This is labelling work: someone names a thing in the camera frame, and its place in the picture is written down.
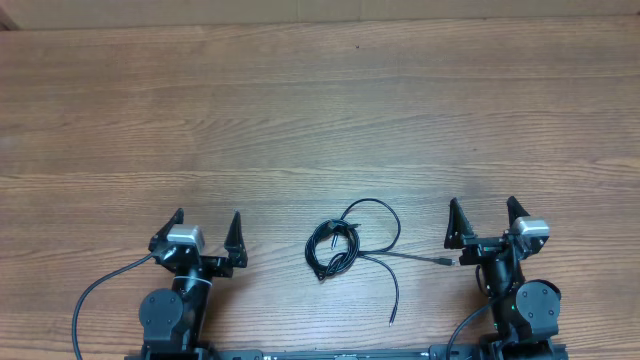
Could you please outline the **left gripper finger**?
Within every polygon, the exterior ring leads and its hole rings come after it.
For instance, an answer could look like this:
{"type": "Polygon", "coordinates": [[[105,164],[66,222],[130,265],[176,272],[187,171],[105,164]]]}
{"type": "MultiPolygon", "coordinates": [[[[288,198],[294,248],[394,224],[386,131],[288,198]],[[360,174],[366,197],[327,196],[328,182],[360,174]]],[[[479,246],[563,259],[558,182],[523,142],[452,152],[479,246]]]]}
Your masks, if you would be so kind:
{"type": "Polygon", "coordinates": [[[224,248],[228,252],[228,259],[233,267],[246,268],[248,255],[242,234],[241,214],[234,212],[234,217],[227,233],[224,248]]]}
{"type": "Polygon", "coordinates": [[[182,224],[184,222],[184,209],[178,208],[168,222],[161,227],[155,235],[153,235],[149,241],[150,248],[157,248],[159,245],[167,242],[167,237],[170,230],[176,224],[182,224]]]}

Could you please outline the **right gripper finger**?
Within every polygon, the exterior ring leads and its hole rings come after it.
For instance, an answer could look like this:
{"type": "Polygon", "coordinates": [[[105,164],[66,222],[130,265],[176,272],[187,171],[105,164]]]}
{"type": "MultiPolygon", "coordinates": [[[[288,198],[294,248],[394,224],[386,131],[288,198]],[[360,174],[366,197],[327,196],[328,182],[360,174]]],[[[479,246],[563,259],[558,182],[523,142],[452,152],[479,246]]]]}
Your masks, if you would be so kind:
{"type": "Polygon", "coordinates": [[[510,228],[514,226],[518,218],[530,216],[530,214],[522,207],[515,196],[510,196],[506,201],[506,205],[508,210],[510,228]]]}
{"type": "Polygon", "coordinates": [[[449,219],[444,240],[445,249],[462,249],[471,244],[475,233],[457,198],[449,203],[449,219]]]}

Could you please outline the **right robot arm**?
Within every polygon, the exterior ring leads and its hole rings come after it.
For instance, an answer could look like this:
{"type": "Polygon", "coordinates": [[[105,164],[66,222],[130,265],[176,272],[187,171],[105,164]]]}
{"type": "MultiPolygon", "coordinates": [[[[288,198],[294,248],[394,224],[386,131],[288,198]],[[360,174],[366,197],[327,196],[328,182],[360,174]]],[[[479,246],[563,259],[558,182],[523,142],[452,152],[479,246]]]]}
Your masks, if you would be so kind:
{"type": "Polygon", "coordinates": [[[478,236],[459,201],[449,203],[446,249],[462,251],[459,264],[475,267],[476,283],[488,303],[465,318],[454,330],[444,350],[446,359],[566,359],[563,345],[552,337],[559,333],[560,289],[547,280],[528,281],[521,262],[537,254],[550,238],[550,226],[531,216],[511,196],[507,202],[508,228],[499,236],[478,236]],[[480,337],[476,345],[456,347],[455,340],[474,319],[489,311],[495,332],[480,337]]]}

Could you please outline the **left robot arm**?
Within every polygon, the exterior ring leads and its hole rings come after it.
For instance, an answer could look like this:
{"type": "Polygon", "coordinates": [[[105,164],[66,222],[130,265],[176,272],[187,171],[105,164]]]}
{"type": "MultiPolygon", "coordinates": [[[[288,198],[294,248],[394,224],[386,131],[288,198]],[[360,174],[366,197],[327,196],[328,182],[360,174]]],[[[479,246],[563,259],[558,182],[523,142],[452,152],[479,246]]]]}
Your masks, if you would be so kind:
{"type": "Polygon", "coordinates": [[[173,274],[169,288],[150,292],[139,307],[143,345],[137,359],[198,359],[220,357],[201,340],[209,295],[215,278],[230,278],[248,265],[241,229],[241,214],[234,213],[224,249],[225,256],[204,255],[201,228],[184,222],[178,209],[154,234],[148,249],[156,264],[173,274]]]}

